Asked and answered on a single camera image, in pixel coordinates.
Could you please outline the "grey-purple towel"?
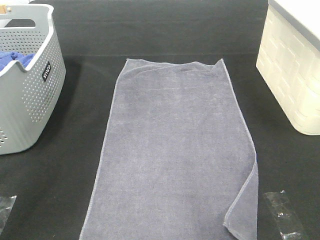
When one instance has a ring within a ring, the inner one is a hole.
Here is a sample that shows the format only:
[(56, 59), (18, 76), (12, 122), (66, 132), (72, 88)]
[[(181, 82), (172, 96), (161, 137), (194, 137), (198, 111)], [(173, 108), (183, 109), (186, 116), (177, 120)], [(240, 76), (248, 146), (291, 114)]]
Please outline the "grey-purple towel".
[(223, 60), (127, 59), (82, 240), (255, 240), (255, 146)]

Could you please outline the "clear tape strip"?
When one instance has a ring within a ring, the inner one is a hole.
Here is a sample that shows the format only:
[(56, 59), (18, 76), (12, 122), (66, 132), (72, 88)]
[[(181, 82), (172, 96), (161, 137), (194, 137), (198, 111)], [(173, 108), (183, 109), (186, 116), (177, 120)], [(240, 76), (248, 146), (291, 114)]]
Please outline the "clear tape strip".
[(282, 240), (310, 239), (284, 190), (266, 192), (263, 197)]
[(6, 222), (11, 214), (17, 196), (0, 197), (0, 232), (5, 228)]

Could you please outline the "grey perforated laundry basket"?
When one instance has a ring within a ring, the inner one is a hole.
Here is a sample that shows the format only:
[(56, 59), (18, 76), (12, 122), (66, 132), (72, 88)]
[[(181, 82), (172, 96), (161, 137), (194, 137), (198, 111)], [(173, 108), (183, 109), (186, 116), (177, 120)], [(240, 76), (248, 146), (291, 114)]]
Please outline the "grey perforated laundry basket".
[(36, 143), (60, 96), (66, 76), (49, 4), (6, 4), (1, 20), (31, 20), (34, 26), (0, 29), (3, 53), (33, 54), (27, 66), (10, 61), (0, 72), (0, 153), (25, 151)]

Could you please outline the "black table mat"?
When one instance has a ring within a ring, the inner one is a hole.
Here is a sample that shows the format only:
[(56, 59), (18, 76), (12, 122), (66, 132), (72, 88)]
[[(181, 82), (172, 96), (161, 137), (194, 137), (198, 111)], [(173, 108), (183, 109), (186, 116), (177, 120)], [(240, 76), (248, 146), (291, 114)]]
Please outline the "black table mat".
[(66, 77), (36, 144), (0, 157), (0, 194), (16, 196), (3, 240), (77, 240), (116, 79), (127, 58), (223, 59), (257, 152), (257, 237), (280, 239), (264, 193), (286, 191), (320, 237), (320, 138), (297, 132), (256, 68), (265, 0), (50, 0)]

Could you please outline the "clear tape strip right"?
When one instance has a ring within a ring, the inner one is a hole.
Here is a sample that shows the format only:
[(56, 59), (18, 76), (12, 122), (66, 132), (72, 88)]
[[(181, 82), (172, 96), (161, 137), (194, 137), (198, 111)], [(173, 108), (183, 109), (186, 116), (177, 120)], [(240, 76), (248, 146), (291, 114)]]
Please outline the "clear tape strip right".
[(282, 240), (310, 239), (284, 190), (266, 192), (263, 197)]

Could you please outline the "blue towel in basket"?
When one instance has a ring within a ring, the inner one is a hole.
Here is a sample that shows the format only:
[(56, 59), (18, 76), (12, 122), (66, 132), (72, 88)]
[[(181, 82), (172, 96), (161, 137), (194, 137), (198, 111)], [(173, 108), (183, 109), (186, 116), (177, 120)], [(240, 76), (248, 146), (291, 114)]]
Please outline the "blue towel in basket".
[(0, 52), (0, 70), (2, 71), (11, 61), (19, 61), (26, 68), (34, 56), (35, 56), (34, 53), (24, 55), (22, 53), (15, 52), (15, 51), (8, 51), (8, 52), (1, 51)]

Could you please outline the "clear tape strip left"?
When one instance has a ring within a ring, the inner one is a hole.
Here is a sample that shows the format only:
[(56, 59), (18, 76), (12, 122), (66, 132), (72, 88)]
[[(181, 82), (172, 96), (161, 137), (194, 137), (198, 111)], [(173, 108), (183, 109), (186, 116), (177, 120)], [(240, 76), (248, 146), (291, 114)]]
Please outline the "clear tape strip left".
[(11, 214), (17, 196), (0, 197), (0, 232), (5, 228), (6, 222)]

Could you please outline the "cream white storage bin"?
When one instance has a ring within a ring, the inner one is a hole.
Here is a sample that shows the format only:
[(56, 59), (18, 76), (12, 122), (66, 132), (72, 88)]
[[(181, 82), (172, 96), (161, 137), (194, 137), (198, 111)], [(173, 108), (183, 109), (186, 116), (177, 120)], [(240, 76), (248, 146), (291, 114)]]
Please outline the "cream white storage bin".
[(270, 0), (256, 67), (291, 125), (320, 134), (320, 2)]

